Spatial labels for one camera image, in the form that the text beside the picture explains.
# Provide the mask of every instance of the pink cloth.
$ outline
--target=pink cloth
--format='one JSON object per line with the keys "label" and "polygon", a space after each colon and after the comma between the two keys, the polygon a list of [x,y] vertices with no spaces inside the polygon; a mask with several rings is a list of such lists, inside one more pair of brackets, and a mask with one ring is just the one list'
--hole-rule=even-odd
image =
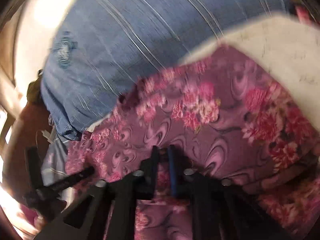
{"label": "pink cloth", "polygon": [[[137,169],[153,145],[170,144],[199,171],[262,193],[261,206],[295,238],[318,218],[319,180],[296,177],[316,165],[319,135],[289,93],[233,47],[140,81],[110,118],[70,144],[66,171],[93,165],[95,179],[112,182]],[[192,238],[188,203],[170,198],[169,185],[161,165],[155,199],[138,202],[136,239]]]}
{"label": "pink cloth", "polygon": [[30,209],[30,208],[27,208],[25,205],[22,205],[22,204],[20,204],[20,208],[21,208],[22,212],[24,213],[24,215],[26,216],[28,223],[34,227],[35,226],[35,218],[38,217],[37,212]]}

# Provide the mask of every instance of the brown fabric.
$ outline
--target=brown fabric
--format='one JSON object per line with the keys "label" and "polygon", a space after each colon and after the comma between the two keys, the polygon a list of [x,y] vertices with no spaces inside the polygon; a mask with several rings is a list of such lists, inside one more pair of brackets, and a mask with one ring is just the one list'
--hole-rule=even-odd
{"label": "brown fabric", "polygon": [[38,77],[36,81],[31,82],[28,86],[27,100],[30,103],[41,104],[43,102],[40,93],[41,77]]}
{"label": "brown fabric", "polygon": [[9,222],[7,216],[4,214],[0,206],[0,236],[1,239],[6,240],[22,240],[17,231],[14,230],[12,224]]}
{"label": "brown fabric", "polygon": [[44,159],[49,143],[42,136],[41,130],[51,131],[48,124],[49,112],[44,104],[27,103],[17,122],[21,125],[13,126],[12,136],[4,160],[3,184],[18,202],[22,202],[22,195],[30,190],[29,176],[26,171],[24,152],[26,147],[36,146],[36,132],[39,155]]}
{"label": "brown fabric", "polygon": [[0,31],[0,67],[7,77],[14,83],[13,49],[16,36],[17,24],[20,18],[21,9],[15,13],[10,21],[6,22]]}

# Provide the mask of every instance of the floral fabric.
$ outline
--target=floral fabric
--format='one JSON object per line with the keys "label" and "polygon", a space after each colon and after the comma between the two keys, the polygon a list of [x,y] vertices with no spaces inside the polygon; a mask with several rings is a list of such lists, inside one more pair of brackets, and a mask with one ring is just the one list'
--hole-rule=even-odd
{"label": "floral fabric", "polygon": [[[199,62],[141,80],[93,133],[70,143],[66,171],[93,165],[95,179],[112,182],[136,170],[153,145],[175,144],[199,171],[263,193],[261,206],[301,238],[320,211],[317,179],[297,182],[303,186],[286,195],[275,189],[315,166],[318,143],[288,92],[246,55],[222,45]],[[169,186],[162,164],[154,200],[138,201],[136,239],[192,239],[188,202],[172,199]],[[308,196],[303,202],[301,192]]]}

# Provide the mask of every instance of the bedding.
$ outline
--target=bedding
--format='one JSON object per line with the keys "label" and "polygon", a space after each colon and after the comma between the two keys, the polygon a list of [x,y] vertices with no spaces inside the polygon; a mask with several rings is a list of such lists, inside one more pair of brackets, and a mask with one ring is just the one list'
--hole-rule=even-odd
{"label": "bedding", "polygon": [[[69,142],[69,140],[55,132],[41,166],[41,175],[45,186],[67,176],[65,162],[67,160]],[[70,187],[60,192],[60,199],[65,200],[69,205],[74,199],[74,189]]]}
{"label": "bedding", "polygon": [[78,0],[53,41],[41,94],[59,134],[79,140],[140,77],[289,0]]}
{"label": "bedding", "polygon": [[[319,134],[290,94],[261,66],[229,45],[191,64],[142,79],[109,118],[70,142],[66,172],[93,165],[113,182],[139,167],[153,145],[180,148],[193,168],[229,178],[295,239],[320,214]],[[155,198],[138,201],[135,239],[192,239],[188,203],[170,198],[159,166]]]}

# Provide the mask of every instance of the pink floral blanket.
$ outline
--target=pink floral blanket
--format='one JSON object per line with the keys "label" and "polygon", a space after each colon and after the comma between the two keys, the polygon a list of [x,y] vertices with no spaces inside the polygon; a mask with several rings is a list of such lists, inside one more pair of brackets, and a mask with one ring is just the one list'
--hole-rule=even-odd
{"label": "pink floral blanket", "polygon": [[[222,45],[199,62],[141,80],[110,118],[70,143],[66,171],[96,168],[94,179],[76,186],[83,191],[96,179],[112,182],[134,171],[153,145],[175,144],[201,172],[257,194],[302,239],[320,212],[320,179],[311,172],[319,142],[289,93],[253,60]],[[138,201],[137,240],[192,239],[188,202],[172,199],[169,185],[161,165],[154,200]]]}

